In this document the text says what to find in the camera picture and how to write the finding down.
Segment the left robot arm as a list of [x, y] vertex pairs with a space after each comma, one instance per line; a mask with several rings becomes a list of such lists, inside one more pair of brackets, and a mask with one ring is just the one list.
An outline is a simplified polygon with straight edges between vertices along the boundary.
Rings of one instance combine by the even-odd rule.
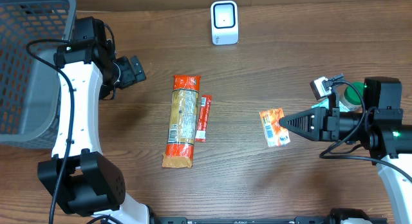
[[103, 154], [98, 135], [98, 103], [140, 81], [139, 71], [117, 58], [114, 38], [86, 34], [72, 41], [57, 40], [49, 62], [37, 61], [59, 74], [59, 127], [51, 160], [38, 164], [37, 175], [52, 196], [49, 223], [55, 209], [90, 216], [91, 222], [158, 223], [151, 208], [126, 191], [122, 171]]

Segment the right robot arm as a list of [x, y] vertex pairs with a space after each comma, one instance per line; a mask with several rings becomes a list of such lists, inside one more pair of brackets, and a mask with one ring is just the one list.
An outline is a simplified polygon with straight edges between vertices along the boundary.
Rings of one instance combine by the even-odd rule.
[[280, 118], [280, 126], [314, 142], [329, 142], [320, 153], [326, 160], [371, 162], [389, 196], [396, 223], [411, 223], [411, 126], [402, 123], [402, 83], [391, 77], [366, 77], [363, 90], [355, 89], [361, 112], [341, 112], [337, 87], [354, 85], [343, 75], [311, 81], [328, 107], [315, 107]]

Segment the long orange pasta packet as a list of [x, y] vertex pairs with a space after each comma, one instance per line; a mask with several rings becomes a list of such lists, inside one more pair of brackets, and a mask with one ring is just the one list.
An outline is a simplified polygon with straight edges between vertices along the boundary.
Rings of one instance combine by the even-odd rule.
[[199, 75], [175, 75], [162, 167], [191, 168], [198, 114]]

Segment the green lid spice jar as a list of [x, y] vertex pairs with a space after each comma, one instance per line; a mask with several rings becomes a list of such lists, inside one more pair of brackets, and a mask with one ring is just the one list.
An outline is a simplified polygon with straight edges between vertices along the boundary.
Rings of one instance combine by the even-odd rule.
[[361, 99], [363, 98], [364, 83], [353, 82], [352, 85], [357, 88], [357, 91], [360, 93], [360, 97], [351, 86], [347, 86], [340, 95], [339, 105], [341, 111], [356, 111], [362, 107]]

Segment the teal wet wipes pack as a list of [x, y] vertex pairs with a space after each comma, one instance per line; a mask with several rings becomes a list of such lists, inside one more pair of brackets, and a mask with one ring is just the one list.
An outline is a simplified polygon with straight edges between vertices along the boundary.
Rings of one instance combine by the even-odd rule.
[[[329, 108], [329, 100], [326, 98], [326, 99], [322, 100], [320, 103], [315, 104], [315, 105], [312, 106], [312, 108], [315, 108], [315, 107], [325, 107], [326, 109], [328, 109]], [[342, 102], [339, 102], [339, 110], [340, 110], [340, 112], [349, 112], [350, 111]]]

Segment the red snack stick packet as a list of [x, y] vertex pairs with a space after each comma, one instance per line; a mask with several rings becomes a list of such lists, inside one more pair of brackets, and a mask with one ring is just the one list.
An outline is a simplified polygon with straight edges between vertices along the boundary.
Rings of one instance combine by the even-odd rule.
[[212, 96], [203, 95], [201, 97], [201, 108], [198, 120], [198, 127], [196, 130], [195, 141], [196, 142], [206, 142], [206, 130], [207, 123], [209, 120], [209, 113], [211, 108]]

